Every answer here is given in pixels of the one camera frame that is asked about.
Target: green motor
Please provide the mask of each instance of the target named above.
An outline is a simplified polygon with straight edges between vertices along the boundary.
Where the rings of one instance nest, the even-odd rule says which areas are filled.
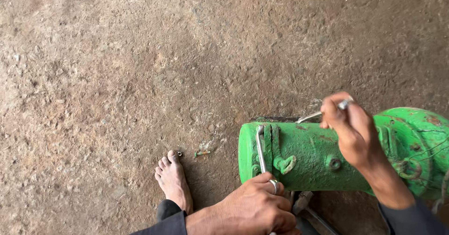
[[[388,160],[409,189],[425,199],[440,198],[449,169],[449,120],[409,107],[386,110],[373,118]],[[372,194],[363,176],[341,155],[335,131],[321,129],[318,123],[245,123],[239,135],[242,182],[261,173],[256,146],[259,124],[264,125],[259,137],[266,169],[286,190]]]

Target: silver ring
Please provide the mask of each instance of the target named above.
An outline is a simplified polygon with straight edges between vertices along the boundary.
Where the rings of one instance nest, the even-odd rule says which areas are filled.
[[[273,195],[275,195],[277,192],[278,192],[278,181],[277,180],[268,180],[269,182],[271,182],[272,184],[273,184],[273,186],[274,186],[274,193],[273,193]]]

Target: small screw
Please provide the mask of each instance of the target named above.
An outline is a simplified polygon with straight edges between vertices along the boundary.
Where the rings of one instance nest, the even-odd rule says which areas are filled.
[[[195,157],[197,157],[197,156],[201,156],[201,155],[205,155],[205,154],[210,154],[210,151],[204,151],[204,152],[195,152]]]

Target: dirty floor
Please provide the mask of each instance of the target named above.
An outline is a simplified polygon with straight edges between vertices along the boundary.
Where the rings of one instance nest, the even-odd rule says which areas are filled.
[[[157,161],[183,153],[195,208],[241,183],[240,126],[346,90],[372,113],[449,117],[449,0],[0,0],[0,234],[155,223]],[[208,156],[194,159],[197,150]],[[373,197],[312,202],[385,234]],[[323,234],[326,231],[312,221]]]

